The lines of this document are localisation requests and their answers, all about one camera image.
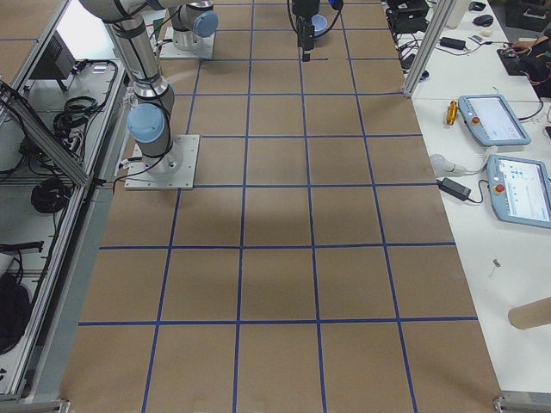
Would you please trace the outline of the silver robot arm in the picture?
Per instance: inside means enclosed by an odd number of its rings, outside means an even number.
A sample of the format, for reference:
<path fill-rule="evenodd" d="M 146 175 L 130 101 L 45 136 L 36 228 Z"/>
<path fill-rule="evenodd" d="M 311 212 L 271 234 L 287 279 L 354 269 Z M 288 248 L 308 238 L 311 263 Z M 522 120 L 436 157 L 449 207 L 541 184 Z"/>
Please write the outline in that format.
<path fill-rule="evenodd" d="M 219 17 L 214 11 L 213 1 L 194 1 L 168 8 L 172 24 L 172 43 L 176 49 L 191 51 L 214 35 Z"/>
<path fill-rule="evenodd" d="M 83 7 L 108 29 L 132 82 L 137 105 L 127 116 L 127 129 L 141 150 L 145 171 L 172 174 L 182 158 L 171 136 L 170 115 L 174 91 L 162 75 L 147 33 L 143 12 L 168 11 L 175 42 L 185 34 L 208 38 L 219 25 L 211 1 L 82 1 Z"/>

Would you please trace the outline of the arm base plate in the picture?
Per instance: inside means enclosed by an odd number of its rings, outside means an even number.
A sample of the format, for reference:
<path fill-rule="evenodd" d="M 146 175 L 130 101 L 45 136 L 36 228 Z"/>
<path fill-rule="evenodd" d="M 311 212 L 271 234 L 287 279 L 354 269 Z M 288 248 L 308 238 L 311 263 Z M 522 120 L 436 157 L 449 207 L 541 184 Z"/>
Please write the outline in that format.
<path fill-rule="evenodd" d="M 192 31 L 178 31 L 168 27 L 162 40 L 159 57 L 161 59 L 211 59 L 214 38 L 214 34 L 200 37 Z"/>
<path fill-rule="evenodd" d="M 200 136 L 198 134 L 176 135 L 172 138 L 171 151 L 154 168 L 147 169 L 156 160 L 143 157 L 138 144 L 134 145 L 133 156 L 140 160 L 131 163 L 129 178 L 124 187 L 128 190 L 171 190 L 192 189 L 195 181 Z"/>

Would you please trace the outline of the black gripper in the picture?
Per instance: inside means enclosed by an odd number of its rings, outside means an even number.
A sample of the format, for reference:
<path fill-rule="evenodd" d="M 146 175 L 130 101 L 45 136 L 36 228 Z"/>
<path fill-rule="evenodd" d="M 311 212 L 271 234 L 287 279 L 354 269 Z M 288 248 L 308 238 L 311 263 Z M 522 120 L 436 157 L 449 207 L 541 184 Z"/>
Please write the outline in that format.
<path fill-rule="evenodd" d="M 318 14 L 319 0 L 292 0 L 291 11 L 298 16 L 298 47 L 301 49 L 301 59 L 309 62 L 315 42 L 315 27 L 310 17 Z"/>

